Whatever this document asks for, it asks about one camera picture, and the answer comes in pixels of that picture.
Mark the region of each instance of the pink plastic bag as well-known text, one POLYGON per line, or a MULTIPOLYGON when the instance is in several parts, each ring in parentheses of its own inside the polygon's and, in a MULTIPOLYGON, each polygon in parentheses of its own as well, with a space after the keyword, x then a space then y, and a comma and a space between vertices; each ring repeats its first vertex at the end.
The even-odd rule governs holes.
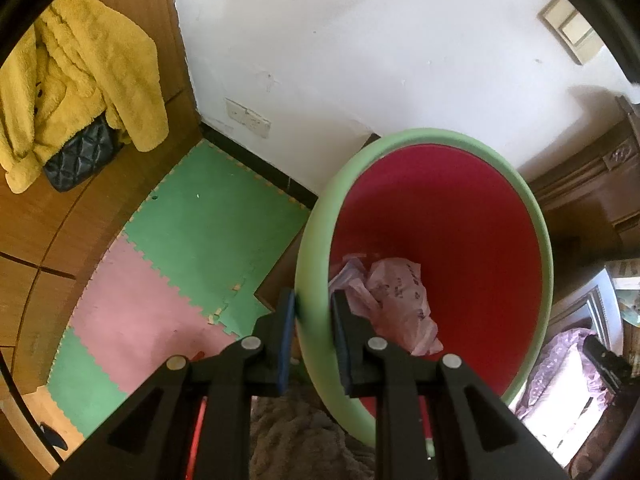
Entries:
POLYGON ((344 290, 349 308, 366 317, 376 333, 412 355, 442 350, 438 326, 430 318, 420 265, 404 258, 386 258, 366 268, 357 257, 345 258, 342 270, 329 282, 329 295, 344 290))

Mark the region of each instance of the trash can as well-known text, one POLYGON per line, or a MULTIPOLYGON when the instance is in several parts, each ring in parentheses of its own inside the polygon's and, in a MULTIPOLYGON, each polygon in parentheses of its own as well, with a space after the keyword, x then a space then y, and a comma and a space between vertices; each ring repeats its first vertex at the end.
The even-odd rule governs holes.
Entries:
POLYGON ((347 162, 308 219, 295 281, 302 356, 338 423, 375 446, 374 402, 344 395, 332 339, 329 266, 347 254, 420 263, 444 346, 424 358, 458 354, 513 400, 542 345, 553 273, 542 212, 500 155, 446 130, 386 136, 347 162))

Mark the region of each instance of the black quilted bag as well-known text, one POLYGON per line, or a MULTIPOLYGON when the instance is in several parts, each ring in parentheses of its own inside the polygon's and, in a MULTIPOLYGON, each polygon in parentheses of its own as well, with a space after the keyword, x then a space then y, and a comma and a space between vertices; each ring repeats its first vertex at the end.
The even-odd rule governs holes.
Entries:
POLYGON ((102 114, 80 130, 44 166, 51 185, 68 191, 97 173, 118 151, 118 133, 102 114))

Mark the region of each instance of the wall socket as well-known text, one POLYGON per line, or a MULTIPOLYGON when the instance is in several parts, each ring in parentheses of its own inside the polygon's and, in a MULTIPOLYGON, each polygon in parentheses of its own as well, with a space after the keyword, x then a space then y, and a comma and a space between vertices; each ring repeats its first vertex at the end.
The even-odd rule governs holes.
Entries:
POLYGON ((231 99, 225 99, 225 103, 226 114, 229 117, 247 127, 257 136, 260 136, 263 139, 269 137, 271 121, 268 121, 253 110, 249 110, 249 108, 244 107, 231 99))

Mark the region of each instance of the yellow fluffy jacket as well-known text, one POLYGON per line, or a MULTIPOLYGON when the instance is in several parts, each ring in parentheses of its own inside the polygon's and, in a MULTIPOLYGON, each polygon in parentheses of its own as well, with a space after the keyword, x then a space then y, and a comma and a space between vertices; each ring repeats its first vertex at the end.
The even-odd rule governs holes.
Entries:
POLYGON ((100 0, 55 0, 0 68, 0 164, 11 190, 27 189, 103 112, 141 152, 164 140, 156 46, 100 0))

